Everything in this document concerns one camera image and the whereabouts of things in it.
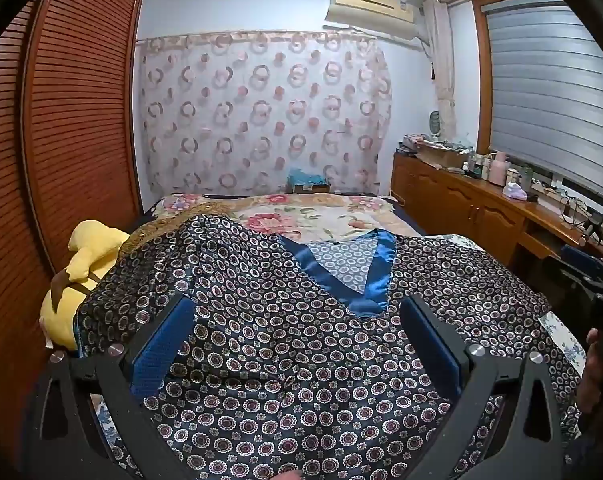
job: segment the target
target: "wooden desk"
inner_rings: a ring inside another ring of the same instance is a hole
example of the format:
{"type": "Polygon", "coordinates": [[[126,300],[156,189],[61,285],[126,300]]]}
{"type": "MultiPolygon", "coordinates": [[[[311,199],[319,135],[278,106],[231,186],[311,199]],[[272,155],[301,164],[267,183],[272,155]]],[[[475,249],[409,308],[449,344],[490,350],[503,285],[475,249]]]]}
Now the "wooden desk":
{"type": "MultiPolygon", "coordinates": [[[[428,234],[460,234],[510,266],[520,248],[539,259],[563,245],[579,246],[582,232],[542,205],[511,200],[502,188],[468,176],[435,170],[395,154],[390,189],[428,234]]],[[[584,248],[603,258],[603,246],[584,248]]]]}

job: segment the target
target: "wooden window frame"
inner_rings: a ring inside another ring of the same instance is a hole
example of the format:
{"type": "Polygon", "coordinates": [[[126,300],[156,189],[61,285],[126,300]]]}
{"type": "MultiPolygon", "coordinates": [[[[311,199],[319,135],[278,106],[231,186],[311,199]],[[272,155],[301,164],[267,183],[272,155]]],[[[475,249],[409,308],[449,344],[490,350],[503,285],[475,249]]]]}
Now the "wooden window frame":
{"type": "Polygon", "coordinates": [[[490,152],[490,133],[493,123],[493,61],[490,51],[488,18],[482,12],[484,5],[496,4],[505,0],[473,0],[477,25],[477,43],[479,45],[479,133],[477,135],[477,153],[490,152]]]}

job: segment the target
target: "gray roller blind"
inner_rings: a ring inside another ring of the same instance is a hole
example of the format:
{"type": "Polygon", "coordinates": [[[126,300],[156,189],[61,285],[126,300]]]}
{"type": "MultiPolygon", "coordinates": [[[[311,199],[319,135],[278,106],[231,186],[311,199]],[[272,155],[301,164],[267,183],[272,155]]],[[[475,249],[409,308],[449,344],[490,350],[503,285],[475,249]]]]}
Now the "gray roller blind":
{"type": "Polygon", "coordinates": [[[562,0],[482,7],[493,61],[491,147],[603,196],[603,53],[562,0]]]}

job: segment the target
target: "small fan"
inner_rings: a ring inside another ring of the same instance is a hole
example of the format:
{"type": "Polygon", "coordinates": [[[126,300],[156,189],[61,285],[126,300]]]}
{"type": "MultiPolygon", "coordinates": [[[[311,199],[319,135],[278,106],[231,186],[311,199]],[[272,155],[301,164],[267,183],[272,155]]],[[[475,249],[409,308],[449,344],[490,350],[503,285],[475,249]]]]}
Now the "small fan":
{"type": "Polygon", "coordinates": [[[438,137],[440,129],[441,129],[441,125],[439,123],[439,112],[435,111],[435,112],[431,113],[429,122],[430,122],[430,132],[433,134],[434,137],[438,137]]]}

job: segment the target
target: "v-neck collar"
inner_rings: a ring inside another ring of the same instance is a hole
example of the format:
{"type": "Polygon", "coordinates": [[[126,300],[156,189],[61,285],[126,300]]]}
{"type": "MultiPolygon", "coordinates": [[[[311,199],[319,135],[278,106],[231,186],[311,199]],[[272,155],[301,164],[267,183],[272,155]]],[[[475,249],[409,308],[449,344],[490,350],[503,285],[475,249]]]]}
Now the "v-neck collar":
{"type": "Polygon", "coordinates": [[[353,290],[333,276],[315,259],[307,245],[298,244],[285,237],[281,237],[281,239],[284,247],[293,253],[300,264],[301,270],[311,276],[319,286],[345,304],[351,314],[360,317],[373,317],[383,314],[388,306],[390,271],[397,253],[397,240],[393,234],[383,229],[374,229],[354,239],[372,237],[377,238],[377,248],[368,270],[363,294],[353,290]]]}

